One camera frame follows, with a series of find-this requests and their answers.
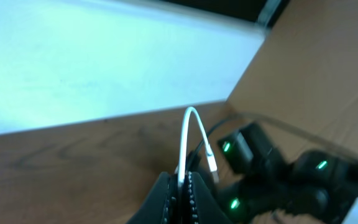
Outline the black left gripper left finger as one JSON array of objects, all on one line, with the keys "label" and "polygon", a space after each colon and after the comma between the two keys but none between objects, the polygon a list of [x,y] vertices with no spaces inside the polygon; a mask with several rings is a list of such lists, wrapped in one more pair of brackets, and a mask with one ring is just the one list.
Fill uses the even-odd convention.
[{"label": "black left gripper left finger", "polygon": [[127,224],[167,224],[170,222],[171,175],[162,172],[148,196]]}]

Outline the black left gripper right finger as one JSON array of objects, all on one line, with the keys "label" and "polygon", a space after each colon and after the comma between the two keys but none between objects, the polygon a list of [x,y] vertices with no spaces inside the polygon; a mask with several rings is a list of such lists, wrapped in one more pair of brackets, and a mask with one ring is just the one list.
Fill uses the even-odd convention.
[{"label": "black left gripper right finger", "polygon": [[185,223],[231,224],[197,172],[185,181]]}]

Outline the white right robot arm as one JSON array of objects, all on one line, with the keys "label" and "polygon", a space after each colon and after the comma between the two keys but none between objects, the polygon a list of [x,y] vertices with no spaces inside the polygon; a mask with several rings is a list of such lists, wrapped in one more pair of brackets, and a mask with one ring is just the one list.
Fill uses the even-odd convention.
[{"label": "white right robot arm", "polygon": [[218,192],[218,204],[234,223],[282,210],[341,223],[358,198],[358,161],[319,149],[287,161],[258,123],[218,140],[229,167],[242,179]]}]

